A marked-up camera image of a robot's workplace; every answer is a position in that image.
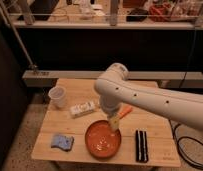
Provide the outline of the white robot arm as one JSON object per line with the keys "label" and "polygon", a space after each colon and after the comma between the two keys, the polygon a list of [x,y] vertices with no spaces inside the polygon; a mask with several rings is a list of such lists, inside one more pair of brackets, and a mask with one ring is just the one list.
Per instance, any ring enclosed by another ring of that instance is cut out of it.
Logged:
{"label": "white robot arm", "polygon": [[95,81],[101,109],[109,118],[126,103],[203,132],[203,95],[141,86],[128,82],[127,76],[123,64],[113,63]]}

